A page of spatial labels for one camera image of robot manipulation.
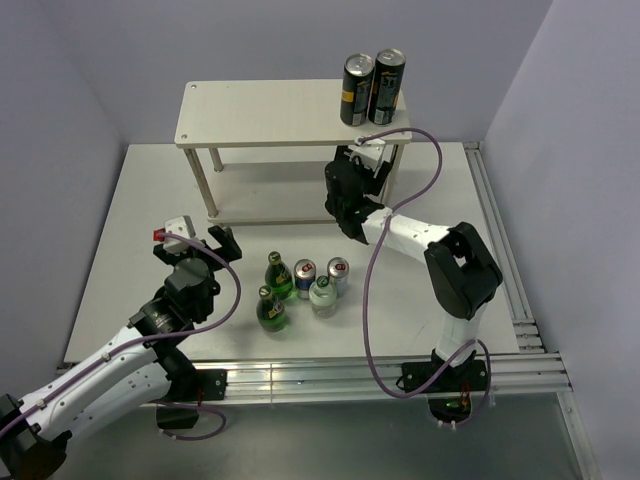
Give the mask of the clear Chang bottle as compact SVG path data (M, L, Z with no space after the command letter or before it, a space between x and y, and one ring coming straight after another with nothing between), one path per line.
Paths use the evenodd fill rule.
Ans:
M327 318L334 314L337 291L327 275L320 275L313 282L309 289L309 300L317 316Z

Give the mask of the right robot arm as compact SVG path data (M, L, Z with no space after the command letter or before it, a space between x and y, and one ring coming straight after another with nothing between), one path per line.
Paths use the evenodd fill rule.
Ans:
M389 175L384 148L339 146L324 170L325 208L348 238L383 246L422 264L445 312L433 351L435 383L452 390L468 374L475 354L480 318L494 299L503 275L475 227L461 222L447 227L395 213L373 200Z

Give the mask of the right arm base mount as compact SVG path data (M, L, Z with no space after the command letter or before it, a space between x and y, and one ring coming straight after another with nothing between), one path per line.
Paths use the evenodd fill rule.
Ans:
M435 356L430 361L402 363L395 385L403 393L413 392L443 365ZM477 417L490 403L491 381L491 367L475 354L457 367L447 366L422 392L436 425L455 431Z

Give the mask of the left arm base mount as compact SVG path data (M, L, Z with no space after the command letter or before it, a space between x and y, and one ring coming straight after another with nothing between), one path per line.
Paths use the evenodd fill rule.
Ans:
M160 398L155 413L156 425L165 436L180 441L198 441L219 434L226 425L226 417L209 401L225 398L227 371L224 369L194 370L171 383L168 393ZM220 425L209 434L185 435L182 431L193 429L204 413L220 419Z

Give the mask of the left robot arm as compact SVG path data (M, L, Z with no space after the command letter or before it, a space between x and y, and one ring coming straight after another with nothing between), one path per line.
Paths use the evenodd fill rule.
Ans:
M201 375L179 349L212 329L208 317L221 287L215 273L241 259L228 227L212 226L210 248L192 233L155 231L155 256L173 270L106 345L44 387L1 398L1 460L12 479L47 479L84 436L147 403L159 406L161 432L171 438L204 411Z

